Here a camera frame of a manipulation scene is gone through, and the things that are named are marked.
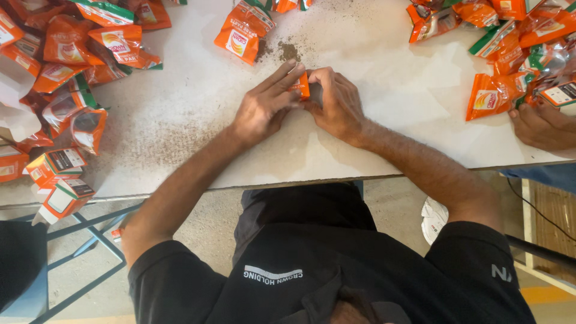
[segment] black cable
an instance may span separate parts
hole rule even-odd
[[[556,225],[556,223],[554,223],[553,221],[549,220],[548,217],[544,216],[542,213],[540,213],[540,211],[538,210],[538,208],[536,208],[534,205],[532,205],[529,201],[527,201],[526,199],[524,199],[524,197],[520,196],[516,190],[514,190],[514,188],[512,188],[512,183],[510,183],[510,178],[506,178],[506,180],[508,180],[508,185],[510,186],[510,189],[512,189],[512,192],[518,196],[518,198],[522,199],[523,201],[525,201],[528,205],[530,205],[532,208],[534,208],[534,210],[540,214],[540,216],[542,216],[543,219],[547,220],[550,224],[556,226],[557,229],[559,229],[562,233],[564,233],[564,235],[566,235],[569,239],[573,240],[576,242],[576,239],[574,239],[572,236],[570,236],[570,234],[566,233],[566,231],[564,231],[563,229],[561,229],[560,226]]]

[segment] concrete floor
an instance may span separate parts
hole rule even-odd
[[[522,205],[514,196],[505,178],[493,171],[479,172],[500,193],[506,232],[522,237]],[[520,191],[520,182],[514,181]],[[177,232],[175,239],[183,242],[200,259],[207,262],[215,271],[228,275],[232,269],[231,257],[234,251],[233,231],[241,213],[240,197],[242,190],[220,190],[206,193],[196,208]],[[429,249],[420,228],[420,211],[426,195],[406,178],[369,180],[364,182],[365,201],[372,212],[376,226],[424,255]],[[113,212],[140,201],[110,202],[87,206],[82,214],[90,219]],[[10,219],[33,213],[35,210],[0,210],[0,219]],[[73,225],[75,221],[65,218],[50,231]],[[88,240],[87,231],[76,232],[49,242],[49,263],[72,253]],[[56,305],[82,286],[118,264],[116,259],[102,244],[93,251],[72,260],[49,272],[50,305]],[[533,284],[529,275],[519,277]],[[538,305],[533,307],[539,323],[569,323],[576,318],[576,303]],[[127,270],[123,269],[80,298],[58,314],[55,320],[102,318],[90,323],[134,323],[134,310],[128,297]],[[0,318],[0,324],[28,322],[27,319]],[[77,323],[77,321],[57,321],[57,323]]]

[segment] hand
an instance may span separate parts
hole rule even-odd
[[[508,113],[514,132],[522,143],[552,153],[576,149],[576,118],[566,116],[552,107],[528,104]]]
[[[291,59],[261,84],[248,91],[230,125],[234,135],[251,148],[280,130],[284,117],[300,104],[300,90],[288,89],[305,73],[304,65]]]
[[[320,128],[352,146],[359,147],[362,132],[370,120],[364,117],[362,112],[358,88],[331,67],[310,71],[308,83],[315,82],[324,89],[324,107],[309,100],[304,102],[304,109],[314,116],[316,125]]]

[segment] person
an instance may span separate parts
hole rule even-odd
[[[247,92],[234,121],[180,166],[122,236],[138,323],[535,323],[502,235],[499,198],[442,153],[366,118],[357,87],[330,67],[309,70],[323,105],[288,92],[295,60]],[[242,195],[230,276],[173,235],[238,155],[304,108],[336,138],[369,150],[444,204],[448,223],[425,257],[376,231],[347,183]]]
[[[521,104],[508,112],[518,139],[529,146],[552,154],[576,159],[576,118],[550,106]],[[508,178],[538,181],[576,194],[576,163],[539,165],[498,170]]]

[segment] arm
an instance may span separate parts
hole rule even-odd
[[[311,72],[309,82],[324,89],[324,107],[311,101],[305,106],[318,126],[388,160],[448,208],[448,222],[473,221],[502,232],[499,198],[488,183],[439,151],[364,117],[356,86],[330,67]]]
[[[232,124],[170,175],[146,200],[122,234],[128,267],[149,248],[172,240],[214,179],[238,155],[276,133],[288,111],[300,106],[301,93],[287,91],[304,72],[303,65],[294,68],[295,65],[295,60],[284,63],[250,90]]]
[[[576,118],[552,107],[527,104],[509,113],[514,132],[522,143],[552,154],[576,159]]]

